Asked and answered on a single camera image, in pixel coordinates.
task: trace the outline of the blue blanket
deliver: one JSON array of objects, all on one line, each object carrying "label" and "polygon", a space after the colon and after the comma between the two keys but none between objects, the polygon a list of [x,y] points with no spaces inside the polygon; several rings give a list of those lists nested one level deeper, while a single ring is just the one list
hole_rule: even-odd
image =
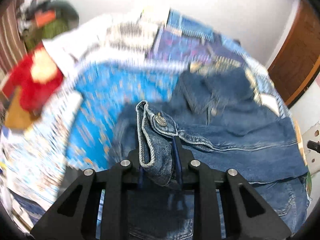
[{"label": "blue blanket", "polygon": [[96,171],[110,168],[120,156],[110,156],[113,127],[125,103],[169,101],[178,74],[135,71],[117,63],[92,64],[75,89],[84,101],[70,131],[68,165]]}]

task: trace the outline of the blue denim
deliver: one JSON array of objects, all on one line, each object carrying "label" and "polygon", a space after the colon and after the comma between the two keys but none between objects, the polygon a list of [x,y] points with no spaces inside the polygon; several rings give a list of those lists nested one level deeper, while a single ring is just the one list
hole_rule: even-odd
[{"label": "blue denim", "polygon": [[[234,54],[248,59],[249,62],[253,62],[253,64],[248,64],[248,66],[255,76],[259,93],[264,93],[275,97],[278,104],[280,117],[290,117],[289,110],[280,97],[279,93],[276,91],[273,82],[268,76],[268,72],[261,71],[261,68],[263,68],[263,66],[252,59],[249,54],[231,38],[223,34],[217,34],[214,30],[212,30],[211,27],[206,26],[196,20],[187,18],[179,12],[173,10],[170,10],[167,26],[182,31],[182,34],[188,37],[179,37],[172,34],[172,43],[174,43],[175,41],[175,44],[177,44],[176,46],[173,46],[172,43],[169,42],[170,37],[168,36],[166,31],[160,31],[156,38],[153,52],[149,54],[150,58],[210,63],[210,61],[213,60],[214,57],[212,57],[209,51],[207,51],[208,54],[204,54],[203,51],[201,51],[200,54],[196,54],[192,50],[190,51],[190,49],[194,48],[194,43],[196,41],[200,43],[199,38],[205,39],[209,44],[219,43],[221,46],[227,48]],[[162,42],[164,44],[166,43],[168,47],[161,46]],[[216,48],[217,47],[212,48],[212,52],[218,55],[219,53],[216,52]]]},{"label": "blue denim", "polygon": [[[151,105],[142,101],[136,107],[124,107],[115,126],[111,151],[125,158],[138,147],[140,164],[149,178],[155,184],[168,186],[164,189],[170,191],[174,179],[170,140],[178,135],[183,147],[211,168],[238,170],[296,232],[305,220],[308,206],[305,184],[299,177],[308,169],[290,118],[278,117],[253,98],[243,68],[216,71],[206,77],[184,72],[170,102]],[[159,115],[166,126],[156,121]],[[159,192],[132,194],[132,235],[143,239],[192,236],[193,196],[176,191],[172,194],[177,199],[176,215],[170,213],[169,193],[160,201]]]},{"label": "blue denim", "polygon": [[14,199],[20,204],[20,206],[27,212],[31,222],[35,225],[38,220],[44,215],[44,209],[36,202],[21,197],[20,195],[11,191],[12,196]]}]

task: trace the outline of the striped curtain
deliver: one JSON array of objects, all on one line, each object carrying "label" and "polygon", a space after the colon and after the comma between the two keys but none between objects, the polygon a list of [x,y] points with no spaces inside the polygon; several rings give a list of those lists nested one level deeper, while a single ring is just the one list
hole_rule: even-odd
[{"label": "striped curtain", "polygon": [[27,53],[20,39],[16,20],[16,8],[23,1],[12,0],[0,18],[0,82]]}]

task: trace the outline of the red cloth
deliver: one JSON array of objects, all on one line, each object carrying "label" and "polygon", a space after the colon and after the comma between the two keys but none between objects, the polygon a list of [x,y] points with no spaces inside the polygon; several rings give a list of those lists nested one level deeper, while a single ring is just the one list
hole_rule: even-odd
[{"label": "red cloth", "polygon": [[9,81],[14,86],[21,86],[20,106],[26,111],[40,111],[52,93],[61,85],[63,74],[58,69],[54,79],[46,84],[35,83],[31,76],[31,67],[33,65],[33,52],[24,56],[24,58],[13,68]]}]

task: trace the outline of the green fabric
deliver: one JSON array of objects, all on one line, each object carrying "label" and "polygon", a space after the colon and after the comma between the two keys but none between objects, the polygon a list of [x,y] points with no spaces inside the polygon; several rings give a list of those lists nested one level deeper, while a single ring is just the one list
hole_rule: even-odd
[{"label": "green fabric", "polygon": [[27,51],[30,52],[42,39],[52,39],[55,36],[69,30],[66,20],[60,18],[56,19],[47,25],[30,31],[24,31],[23,41],[26,45]]}]

